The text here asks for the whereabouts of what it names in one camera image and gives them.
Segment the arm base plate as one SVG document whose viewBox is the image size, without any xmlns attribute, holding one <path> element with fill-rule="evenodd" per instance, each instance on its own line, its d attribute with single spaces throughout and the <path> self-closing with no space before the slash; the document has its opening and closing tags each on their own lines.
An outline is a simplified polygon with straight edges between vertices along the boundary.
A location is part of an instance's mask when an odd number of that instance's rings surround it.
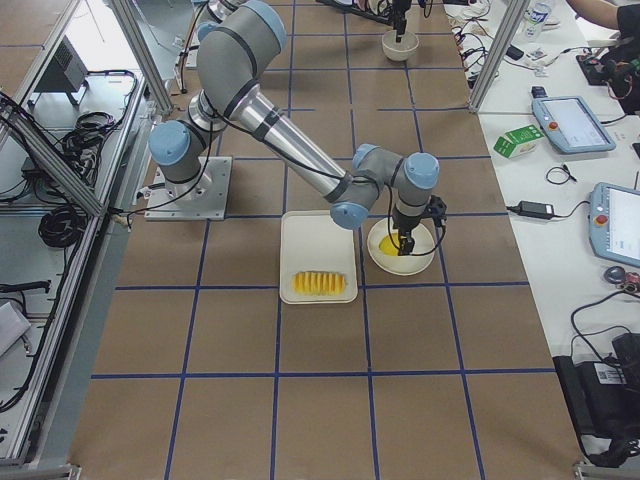
<svg viewBox="0 0 640 480">
<path fill-rule="evenodd" d="M 225 218 L 233 158 L 200 156 L 202 172 L 184 184 L 167 181 L 160 167 L 143 194 L 150 221 L 222 221 Z"/>
</svg>

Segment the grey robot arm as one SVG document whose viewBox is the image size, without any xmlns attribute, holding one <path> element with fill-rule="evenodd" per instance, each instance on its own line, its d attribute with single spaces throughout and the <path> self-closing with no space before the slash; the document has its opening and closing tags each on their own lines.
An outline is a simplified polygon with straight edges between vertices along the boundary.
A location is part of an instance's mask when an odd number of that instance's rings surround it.
<svg viewBox="0 0 640 480">
<path fill-rule="evenodd" d="M 393 1 L 333 1 L 318 0 L 321 5 L 329 6 L 342 13 L 353 14 L 392 28 L 392 38 L 400 43 L 407 29 L 406 14 L 412 6 L 410 0 Z M 244 1 L 195 1 L 203 4 L 210 17 L 217 23 L 222 22 L 235 12 Z"/>
<path fill-rule="evenodd" d="M 397 198 L 391 210 L 400 255 L 413 252 L 412 232 L 430 218 L 443 229 L 446 205 L 433 195 L 438 160 L 427 153 L 401 156 L 376 145 L 361 145 L 355 170 L 341 168 L 261 91 L 259 78 L 282 52 L 286 30 L 278 13 L 262 1 L 246 1 L 200 40 L 197 73 L 202 87 L 187 113 L 156 126 L 149 149 L 168 186 L 197 184 L 200 154 L 226 127 L 268 147 L 331 205 L 333 221 L 358 228 L 383 188 Z"/>
</svg>

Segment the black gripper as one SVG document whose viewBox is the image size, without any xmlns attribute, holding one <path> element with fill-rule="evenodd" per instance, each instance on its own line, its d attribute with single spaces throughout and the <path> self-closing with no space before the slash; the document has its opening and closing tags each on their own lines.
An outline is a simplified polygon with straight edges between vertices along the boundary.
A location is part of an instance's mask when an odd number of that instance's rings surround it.
<svg viewBox="0 0 640 480">
<path fill-rule="evenodd" d="M 398 232 L 398 255 L 408 256 L 413 253 L 415 241 L 411 232 L 417 228 L 424 218 L 425 212 L 416 215 L 408 215 L 397 208 L 392 209 L 392 228 Z"/>
<path fill-rule="evenodd" d="M 392 0 L 391 12 L 394 15 L 395 41 L 401 42 L 406 31 L 405 13 L 411 8 L 411 0 Z"/>
</svg>

